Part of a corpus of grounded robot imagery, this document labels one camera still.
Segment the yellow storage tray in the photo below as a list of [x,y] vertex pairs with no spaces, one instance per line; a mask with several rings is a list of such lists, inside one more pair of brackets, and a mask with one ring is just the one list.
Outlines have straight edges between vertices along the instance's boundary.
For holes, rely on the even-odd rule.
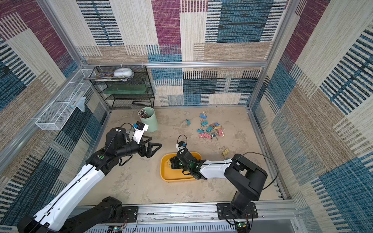
[[174,157],[176,155],[176,153],[169,153],[162,157],[160,176],[163,181],[172,183],[195,180],[195,178],[189,175],[188,172],[183,172],[183,166],[179,160],[175,162]]

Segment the yellow binder clip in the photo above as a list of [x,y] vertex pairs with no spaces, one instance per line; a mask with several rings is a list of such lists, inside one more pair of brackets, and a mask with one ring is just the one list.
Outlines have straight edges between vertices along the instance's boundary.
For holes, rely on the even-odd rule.
[[229,153],[229,149],[228,148],[222,150],[222,156],[223,157],[226,157],[228,153]]

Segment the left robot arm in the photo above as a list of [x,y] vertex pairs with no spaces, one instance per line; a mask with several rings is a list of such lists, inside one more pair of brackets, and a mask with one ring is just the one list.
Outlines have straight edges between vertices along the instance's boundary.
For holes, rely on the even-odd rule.
[[151,158],[161,143],[152,143],[152,138],[144,136],[147,125],[134,128],[130,137],[122,127],[112,128],[106,134],[103,148],[93,153],[76,177],[44,208],[33,216],[23,217],[17,224],[20,233],[83,233],[96,224],[123,220],[122,202],[107,197],[95,207],[70,217],[72,211],[86,194],[101,181],[114,167],[122,167],[123,157]]

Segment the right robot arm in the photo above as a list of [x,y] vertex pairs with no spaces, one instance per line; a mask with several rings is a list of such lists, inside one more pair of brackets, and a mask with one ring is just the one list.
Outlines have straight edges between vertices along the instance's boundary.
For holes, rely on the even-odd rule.
[[170,163],[171,169],[181,170],[196,180],[228,180],[237,189],[231,203],[221,211],[228,218],[254,215],[250,203],[259,200],[268,177],[264,169],[241,154],[224,161],[198,160],[187,148],[182,148]]

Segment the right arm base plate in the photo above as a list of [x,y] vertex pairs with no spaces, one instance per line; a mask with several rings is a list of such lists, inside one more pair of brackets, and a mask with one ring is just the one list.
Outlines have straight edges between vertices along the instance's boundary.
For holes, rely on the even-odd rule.
[[216,204],[219,219],[255,219],[258,212],[255,203],[249,203],[244,210],[233,207],[230,203]]

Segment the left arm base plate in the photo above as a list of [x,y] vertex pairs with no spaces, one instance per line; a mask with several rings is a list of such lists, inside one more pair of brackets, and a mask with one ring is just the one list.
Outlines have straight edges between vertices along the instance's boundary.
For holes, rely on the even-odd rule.
[[136,223],[138,211],[138,206],[122,206],[117,223]]

